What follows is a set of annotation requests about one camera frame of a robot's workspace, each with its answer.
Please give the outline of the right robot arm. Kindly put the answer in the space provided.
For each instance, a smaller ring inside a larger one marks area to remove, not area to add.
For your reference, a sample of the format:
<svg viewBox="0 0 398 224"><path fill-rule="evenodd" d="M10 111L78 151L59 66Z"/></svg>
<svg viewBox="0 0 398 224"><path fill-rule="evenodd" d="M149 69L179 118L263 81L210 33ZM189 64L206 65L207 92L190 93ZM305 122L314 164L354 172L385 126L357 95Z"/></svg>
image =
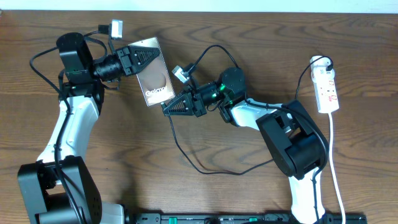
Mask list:
<svg viewBox="0 0 398 224"><path fill-rule="evenodd" d="M177 66L173 73L185 84L163 114L200 117L214 105L225 123L258 130L277 167L289 178L291 212L300 223L320 223L325 209L319 179L329 147L322 132L298 100L267 104L248 98L244 72L227 68L217 81L202 86L188 83L188 72Z"/></svg>

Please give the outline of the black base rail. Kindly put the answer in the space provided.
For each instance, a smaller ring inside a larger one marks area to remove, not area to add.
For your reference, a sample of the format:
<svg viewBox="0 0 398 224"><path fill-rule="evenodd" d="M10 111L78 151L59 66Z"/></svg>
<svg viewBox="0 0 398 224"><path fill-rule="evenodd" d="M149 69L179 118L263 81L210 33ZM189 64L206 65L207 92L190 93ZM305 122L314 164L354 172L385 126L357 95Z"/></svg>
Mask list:
<svg viewBox="0 0 398 224"><path fill-rule="evenodd" d="M133 224L238 224L238 223L299 223L288 213L257 215L176 215L142 213L130 215L127 223Z"/></svg>

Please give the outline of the white power strip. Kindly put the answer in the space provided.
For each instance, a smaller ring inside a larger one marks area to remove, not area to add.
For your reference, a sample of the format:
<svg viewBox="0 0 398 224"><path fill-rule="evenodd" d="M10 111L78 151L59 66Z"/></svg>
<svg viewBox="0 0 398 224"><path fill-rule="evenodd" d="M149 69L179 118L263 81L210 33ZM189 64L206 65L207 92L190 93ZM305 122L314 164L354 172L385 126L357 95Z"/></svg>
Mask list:
<svg viewBox="0 0 398 224"><path fill-rule="evenodd" d="M328 114L339 109L338 95L335 85L335 70L333 76L314 75L311 71L315 98L319 113Z"/></svg>

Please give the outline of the Samsung Galaxy smartphone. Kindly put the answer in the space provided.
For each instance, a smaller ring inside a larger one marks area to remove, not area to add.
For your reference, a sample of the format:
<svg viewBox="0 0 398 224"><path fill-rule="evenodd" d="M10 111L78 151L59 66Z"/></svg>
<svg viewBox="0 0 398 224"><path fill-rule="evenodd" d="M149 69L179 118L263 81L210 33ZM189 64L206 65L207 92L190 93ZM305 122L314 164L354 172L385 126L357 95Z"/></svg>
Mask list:
<svg viewBox="0 0 398 224"><path fill-rule="evenodd" d="M137 74L137 79L141 86L147 106L153 106L174 98L174 88L171 83L170 75L168 73L158 39L156 37L152 37L131 43L129 46L153 47L160 51L159 56L151 61L151 63L146 66L141 73Z"/></svg>

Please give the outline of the white USB wall charger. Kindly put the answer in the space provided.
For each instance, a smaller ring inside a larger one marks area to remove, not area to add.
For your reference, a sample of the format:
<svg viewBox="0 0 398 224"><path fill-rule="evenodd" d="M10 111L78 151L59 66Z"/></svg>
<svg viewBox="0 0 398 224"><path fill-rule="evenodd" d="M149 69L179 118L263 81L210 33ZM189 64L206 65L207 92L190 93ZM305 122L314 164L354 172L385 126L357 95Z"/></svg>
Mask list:
<svg viewBox="0 0 398 224"><path fill-rule="evenodd" d="M333 60L328 56L316 55L310 59L310 68L314 75L333 76L333 67Z"/></svg>

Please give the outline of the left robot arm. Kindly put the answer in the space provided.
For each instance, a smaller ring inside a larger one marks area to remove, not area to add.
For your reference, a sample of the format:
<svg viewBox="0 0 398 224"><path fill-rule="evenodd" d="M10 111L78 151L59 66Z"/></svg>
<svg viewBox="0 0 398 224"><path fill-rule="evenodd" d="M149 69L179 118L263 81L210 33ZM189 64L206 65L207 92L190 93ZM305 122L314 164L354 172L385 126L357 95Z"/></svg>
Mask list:
<svg viewBox="0 0 398 224"><path fill-rule="evenodd" d="M90 37L71 32L55 48L64 68L58 76L60 114L38 159L20 167L17 180L31 223L131 223L121 204L102 201L85 164L91 130L104 101L107 82L142 72L161 55L156 38L120 49L104 44L94 59Z"/></svg>

